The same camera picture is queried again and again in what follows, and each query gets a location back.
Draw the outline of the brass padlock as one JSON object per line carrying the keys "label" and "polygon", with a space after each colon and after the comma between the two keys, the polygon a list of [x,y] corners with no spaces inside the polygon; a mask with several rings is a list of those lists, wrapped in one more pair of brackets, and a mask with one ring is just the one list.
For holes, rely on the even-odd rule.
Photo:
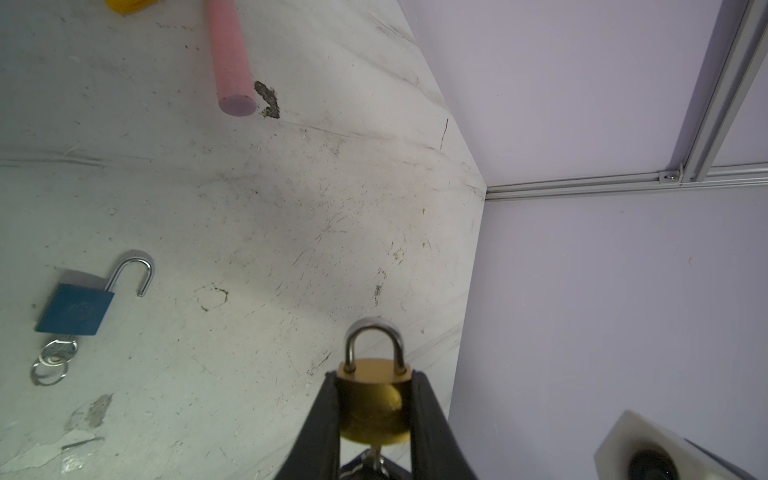
{"label": "brass padlock", "polygon": [[[389,358],[359,358],[357,338],[378,331],[389,338]],[[398,328],[381,317],[356,321],[345,335],[344,361],[337,370],[340,435],[370,446],[403,444],[410,440],[412,368],[405,362]]]}

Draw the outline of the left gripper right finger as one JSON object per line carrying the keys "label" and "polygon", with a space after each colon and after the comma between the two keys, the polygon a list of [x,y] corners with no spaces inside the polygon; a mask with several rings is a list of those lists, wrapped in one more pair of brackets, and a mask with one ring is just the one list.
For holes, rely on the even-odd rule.
{"label": "left gripper right finger", "polygon": [[427,376],[414,372],[411,380],[411,474],[423,480],[475,480]]}

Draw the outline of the dark key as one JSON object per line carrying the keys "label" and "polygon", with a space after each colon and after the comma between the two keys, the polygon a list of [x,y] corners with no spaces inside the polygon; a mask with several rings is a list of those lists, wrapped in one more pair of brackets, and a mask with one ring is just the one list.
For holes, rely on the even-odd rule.
{"label": "dark key", "polygon": [[79,345],[74,336],[56,338],[48,342],[33,362],[30,377],[35,386],[50,387],[64,380],[69,364],[75,358]]}

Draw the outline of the blue padlock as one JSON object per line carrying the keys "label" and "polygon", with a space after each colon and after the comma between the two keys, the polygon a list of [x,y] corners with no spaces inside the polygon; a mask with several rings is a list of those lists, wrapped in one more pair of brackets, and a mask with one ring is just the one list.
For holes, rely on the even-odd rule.
{"label": "blue padlock", "polygon": [[114,298],[114,288],[120,275],[132,263],[141,264],[146,270],[137,290],[138,297],[145,296],[155,275],[154,262],[146,255],[131,255],[116,265],[102,288],[59,283],[35,331],[64,336],[94,336]]}

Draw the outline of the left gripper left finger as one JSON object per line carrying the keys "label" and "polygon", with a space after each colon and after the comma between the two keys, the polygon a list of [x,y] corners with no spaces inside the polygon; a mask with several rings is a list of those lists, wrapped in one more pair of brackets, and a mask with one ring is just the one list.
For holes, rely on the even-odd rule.
{"label": "left gripper left finger", "polygon": [[277,480],[335,480],[340,471],[337,374],[328,372]]}

